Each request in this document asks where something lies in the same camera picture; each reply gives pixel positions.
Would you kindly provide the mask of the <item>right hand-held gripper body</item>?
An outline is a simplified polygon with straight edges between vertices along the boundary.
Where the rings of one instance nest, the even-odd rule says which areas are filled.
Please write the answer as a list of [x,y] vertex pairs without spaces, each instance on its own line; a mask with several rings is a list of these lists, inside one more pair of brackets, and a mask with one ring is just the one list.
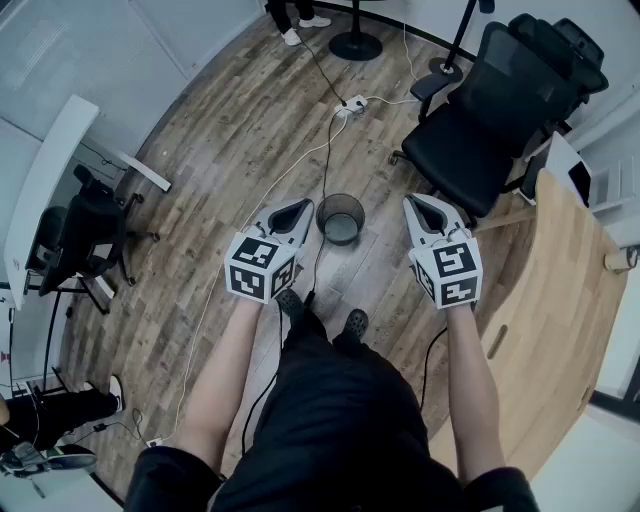
[[478,242],[466,228],[452,230],[431,246],[412,248],[409,258],[417,282],[437,309],[479,300],[483,266]]

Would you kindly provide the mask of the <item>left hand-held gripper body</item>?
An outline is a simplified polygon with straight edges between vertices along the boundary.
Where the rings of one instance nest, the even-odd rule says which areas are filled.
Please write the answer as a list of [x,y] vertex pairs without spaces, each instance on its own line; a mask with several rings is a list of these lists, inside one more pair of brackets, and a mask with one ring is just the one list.
[[227,290],[268,303],[294,283],[304,242],[301,227],[276,233],[254,224],[238,232],[224,259]]

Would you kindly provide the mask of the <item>black mesh waste bin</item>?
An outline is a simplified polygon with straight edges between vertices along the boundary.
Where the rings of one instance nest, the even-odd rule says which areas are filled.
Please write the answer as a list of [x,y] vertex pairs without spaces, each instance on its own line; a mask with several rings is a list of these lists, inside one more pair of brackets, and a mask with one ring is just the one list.
[[316,210],[316,225],[327,241],[336,246],[346,246],[360,235],[366,214],[358,199],[336,193],[322,200]]

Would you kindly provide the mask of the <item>person's left forearm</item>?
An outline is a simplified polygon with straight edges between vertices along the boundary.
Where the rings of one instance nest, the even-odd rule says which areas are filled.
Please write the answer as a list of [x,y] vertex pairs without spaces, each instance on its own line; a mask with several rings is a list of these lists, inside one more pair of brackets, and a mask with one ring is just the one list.
[[221,469],[226,442],[239,411],[263,305],[238,301],[187,402],[176,447]]

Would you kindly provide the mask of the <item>black mesh office chair with headrest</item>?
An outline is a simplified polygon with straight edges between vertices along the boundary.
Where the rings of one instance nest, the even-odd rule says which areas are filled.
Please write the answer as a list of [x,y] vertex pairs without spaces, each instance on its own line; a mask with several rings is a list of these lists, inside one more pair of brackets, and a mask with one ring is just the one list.
[[445,103],[430,106],[445,76],[431,73],[412,86],[419,121],[389,161],[411,162],[468,216],[484,217],[516,187],[508,177],[532,137],[608,88],[603,60],[600,46],[568,18],[550,24],[523,13],[508,24],[492,21]]

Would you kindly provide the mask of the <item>person's black trousers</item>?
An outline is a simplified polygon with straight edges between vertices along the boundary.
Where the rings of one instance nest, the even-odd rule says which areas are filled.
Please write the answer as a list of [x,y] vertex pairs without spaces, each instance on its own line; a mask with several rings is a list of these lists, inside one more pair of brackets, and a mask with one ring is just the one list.
[[331,394],[364,393],[395,397],[411,392],[401,374],[380,354],[342,330],[327,337],[309,308],[290,319],[278,368],[278,385],[297,385]]

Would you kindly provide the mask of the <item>person's right black clog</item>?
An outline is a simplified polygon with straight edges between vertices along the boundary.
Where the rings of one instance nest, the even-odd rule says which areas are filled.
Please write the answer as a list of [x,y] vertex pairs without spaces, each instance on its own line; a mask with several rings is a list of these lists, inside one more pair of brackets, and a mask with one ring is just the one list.
[[344,324],[343,332],[361,340],[367,331],[369,318],[366,312],[361,309],[352,310]]

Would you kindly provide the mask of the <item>curved wooden desk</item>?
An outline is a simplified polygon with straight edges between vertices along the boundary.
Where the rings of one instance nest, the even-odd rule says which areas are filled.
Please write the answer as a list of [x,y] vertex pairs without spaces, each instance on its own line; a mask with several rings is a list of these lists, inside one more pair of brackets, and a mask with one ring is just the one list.
[[524,269],[481,338],[506,462],[528,479],[588,404],[627,283],[604,266],[618,246],[546,170],[537,177],[535,212]]

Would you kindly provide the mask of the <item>white shelf unit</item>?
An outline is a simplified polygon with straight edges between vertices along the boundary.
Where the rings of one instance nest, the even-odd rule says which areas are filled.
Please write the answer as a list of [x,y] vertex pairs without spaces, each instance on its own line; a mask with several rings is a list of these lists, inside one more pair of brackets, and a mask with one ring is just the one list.
[[558,132],[548,140],[544,168],[585,207],[589,207],[592,173],[581,156]]

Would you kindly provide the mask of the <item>white power strip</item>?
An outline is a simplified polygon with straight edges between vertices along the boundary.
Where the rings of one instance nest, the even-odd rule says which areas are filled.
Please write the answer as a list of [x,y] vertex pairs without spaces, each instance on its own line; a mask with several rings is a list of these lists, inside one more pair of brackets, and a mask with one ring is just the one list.
[[334,108],[334,114],[337,117],[348,118],[352,115],[361,114],[365,111],[368,105],[368,100],[362,95],[357,95],[344,104],[339,104]]

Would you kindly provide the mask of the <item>black coat rack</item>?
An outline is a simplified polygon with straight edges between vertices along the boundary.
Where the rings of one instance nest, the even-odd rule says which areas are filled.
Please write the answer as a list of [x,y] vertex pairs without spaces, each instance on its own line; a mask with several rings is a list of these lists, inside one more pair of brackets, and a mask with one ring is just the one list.
[[429,62],[431,73],[442,75],[448,83],[457,83],[463,78],[463,72],[460,66],[455,63],[455,59],[476,6],[479,6],[481,13],[492,14],[495,11],[495,0],[468,0],[448,55],[434,57]]

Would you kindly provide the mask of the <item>beige cylindrical roll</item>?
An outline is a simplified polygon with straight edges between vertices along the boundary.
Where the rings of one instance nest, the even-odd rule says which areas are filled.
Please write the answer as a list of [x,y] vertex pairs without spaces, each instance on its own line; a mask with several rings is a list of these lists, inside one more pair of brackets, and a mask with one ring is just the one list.
[[622,274],[634,269],[640,255],[638,248],[635,246],[628,246],[622,248],[617,252],[607,254],[604,257],[604,267],[606,270],[613,272],[614,274]]

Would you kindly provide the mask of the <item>person's black shirt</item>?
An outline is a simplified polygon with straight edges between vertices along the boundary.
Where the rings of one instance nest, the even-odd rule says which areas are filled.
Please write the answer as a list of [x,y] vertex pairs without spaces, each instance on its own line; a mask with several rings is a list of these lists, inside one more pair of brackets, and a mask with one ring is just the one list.
[[379,358],[285,358],[227,479],[176,448],[138,458],[125,512],[539,512],[524,474],[462,483],[429,453],[415,395]]

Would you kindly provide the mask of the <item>black and green device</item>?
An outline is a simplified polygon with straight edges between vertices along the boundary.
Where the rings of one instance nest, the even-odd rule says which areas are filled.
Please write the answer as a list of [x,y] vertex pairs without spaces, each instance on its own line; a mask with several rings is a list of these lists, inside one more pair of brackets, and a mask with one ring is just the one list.
[[45,457],[51,471],[86,469],[97,461],[94,452],[77,444],[55,446],[45,452]]

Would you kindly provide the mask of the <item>round pedestal table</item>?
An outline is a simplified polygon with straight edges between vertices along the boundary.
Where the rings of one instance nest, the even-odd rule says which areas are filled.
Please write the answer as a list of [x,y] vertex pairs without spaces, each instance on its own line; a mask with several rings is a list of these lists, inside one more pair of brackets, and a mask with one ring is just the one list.
[[361,30],[360,0],[351,1],[351,30],[334,36],[329,42],[329,49],[336,57],[343,60],[358,62],[373,60],[382,53],[382,42]]

